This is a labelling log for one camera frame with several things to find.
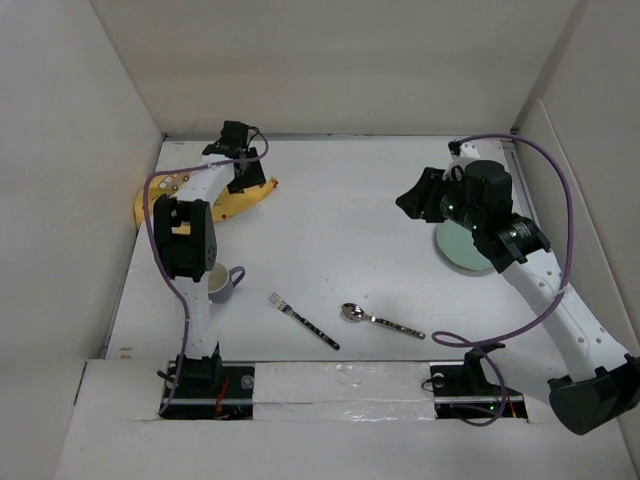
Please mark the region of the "yellow car-print placemat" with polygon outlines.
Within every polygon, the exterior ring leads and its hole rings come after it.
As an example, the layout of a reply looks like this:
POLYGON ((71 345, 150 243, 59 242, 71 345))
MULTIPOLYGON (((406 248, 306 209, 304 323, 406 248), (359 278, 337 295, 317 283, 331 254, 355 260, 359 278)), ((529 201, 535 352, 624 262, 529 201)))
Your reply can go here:
MULTIPOLYGON (((171 174, 154 178, 149 187, 149 206, 152 207, 162 194, 171 196, 183 189, 189 179, 188 174, 171 174)), ((222 222, 253 208, 272 193, 277 186, 277 179, 271 177, 264 184, 245 188, 242 192, 232 193, 226 187, 211 207, 213 221, 215 223, 222 222)))

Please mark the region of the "light green plate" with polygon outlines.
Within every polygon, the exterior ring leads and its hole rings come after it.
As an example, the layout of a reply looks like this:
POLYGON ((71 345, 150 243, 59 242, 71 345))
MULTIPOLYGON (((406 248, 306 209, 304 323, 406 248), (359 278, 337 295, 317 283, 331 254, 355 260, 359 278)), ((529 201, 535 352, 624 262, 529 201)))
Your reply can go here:
POLYGON ((436 245, 453 264, 468 271, 491 271, 491 262, 478 252, 472 235, 463 227, 445 221, 435 229, 436 245))

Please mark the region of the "fork with black handle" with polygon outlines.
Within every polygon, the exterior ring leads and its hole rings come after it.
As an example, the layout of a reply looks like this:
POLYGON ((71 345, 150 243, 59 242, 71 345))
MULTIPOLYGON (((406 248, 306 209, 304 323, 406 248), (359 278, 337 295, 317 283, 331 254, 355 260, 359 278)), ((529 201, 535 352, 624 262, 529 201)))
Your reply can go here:
POLYGON ((301 316, 297 311, 295 311, 280 295, 273 292, 269 295, 269 302, 271 305, 287 315, 290 318, 296 320, 299 324, 301 324, 304 328, 306 328, 309 332, 311 332, 315 337, 320 339, 324 344, 328 345, 332 350, 339 351, 340 345, 333 340, 329 335, 327 335, 320 328, 315 326, 311 321, 307 320, 303 316, 301 316))

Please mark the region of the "spoon with black handle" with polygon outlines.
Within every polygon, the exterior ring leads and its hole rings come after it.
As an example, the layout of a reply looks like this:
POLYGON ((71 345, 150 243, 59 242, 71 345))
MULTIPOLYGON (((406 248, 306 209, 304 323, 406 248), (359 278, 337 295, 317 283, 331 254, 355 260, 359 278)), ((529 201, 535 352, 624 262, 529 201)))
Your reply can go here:
POLYGON ((389 331, 393 331, 419 340, 424 340, 426 338, 426 334, 424 332, 403 326, 384 318, 369 315, 355 303, 344 303, 341 306, 341 314, 345 319, 351 322, 360 322, 375 325, 389 331))

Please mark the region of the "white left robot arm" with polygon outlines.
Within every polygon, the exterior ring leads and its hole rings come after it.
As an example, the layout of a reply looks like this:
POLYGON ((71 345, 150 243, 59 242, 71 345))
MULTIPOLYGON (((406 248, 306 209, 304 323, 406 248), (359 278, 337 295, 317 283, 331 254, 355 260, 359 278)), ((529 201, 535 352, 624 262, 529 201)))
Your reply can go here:
POLYGON ((225 121, 220 138, 208 145, 194 167, 157 171, 142 189, 145 231, 158 271, 176 296, 184 313, 184 333, 176 359, 180 370, 188 361, 213 356, 215 341, 209 311, 208 280, 217 260, 212 206, 236 177, 235 170, 258 164, 268 153, 250 146, 258 127, 225 121), (159 196, 149 203, 149 187, 161 176, 186 174, 189 180, 177 193, 159 196))

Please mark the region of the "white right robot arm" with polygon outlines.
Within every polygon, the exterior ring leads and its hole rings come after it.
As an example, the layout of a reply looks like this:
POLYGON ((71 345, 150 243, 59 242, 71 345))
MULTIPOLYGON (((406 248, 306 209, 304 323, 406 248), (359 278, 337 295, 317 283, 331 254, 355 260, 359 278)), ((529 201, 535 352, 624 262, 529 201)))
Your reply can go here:
POLYGON ((509 390, 515 390, 548 404, 565 428, 585 435, 638 406, 639 359, 604 328, 570 284, 574 211, 565 175, 558 176, 568 216, 566 256, 560 264, 540 227, 514 211, 510 173, 501 163, 473 153, 473 140, 449 142, 449 166, 425 168, 396 204, 413 220, 449 222, 468 232, 473 249, 521 295, 535 317, 484 340, 446 331, 431 338, 466 349, 462 381, 471 392, 498 387, 504 409, 509 390), (562 370, 507 350, 506 341, 538 326, 559 352, 562 370))

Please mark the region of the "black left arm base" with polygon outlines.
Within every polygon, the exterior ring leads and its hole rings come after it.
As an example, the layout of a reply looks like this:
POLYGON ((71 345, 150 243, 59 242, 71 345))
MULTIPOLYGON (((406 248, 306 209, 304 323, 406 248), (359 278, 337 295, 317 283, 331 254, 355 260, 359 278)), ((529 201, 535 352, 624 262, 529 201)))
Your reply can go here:
POLYGON ((223 362, 217 351, 201 360, 184 359, 173 390, 177 361, 156 375, 164 382, 159 416, 166 420, 251 420, 255 365, 223 362))

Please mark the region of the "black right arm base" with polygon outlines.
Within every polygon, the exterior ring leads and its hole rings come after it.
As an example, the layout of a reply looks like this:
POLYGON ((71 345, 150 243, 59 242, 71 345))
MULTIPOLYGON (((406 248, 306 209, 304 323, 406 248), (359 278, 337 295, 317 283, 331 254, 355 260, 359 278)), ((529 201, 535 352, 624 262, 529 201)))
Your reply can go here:
POLYGON ((524 397, 501 390, 497 380, 483 371, 485 358, 471 350, 462 360, 429 362, 429 376, 421 388, 433 396, 437 419, 456 419, 474 427, 487 427, 498 419, 529 418, 524 397))

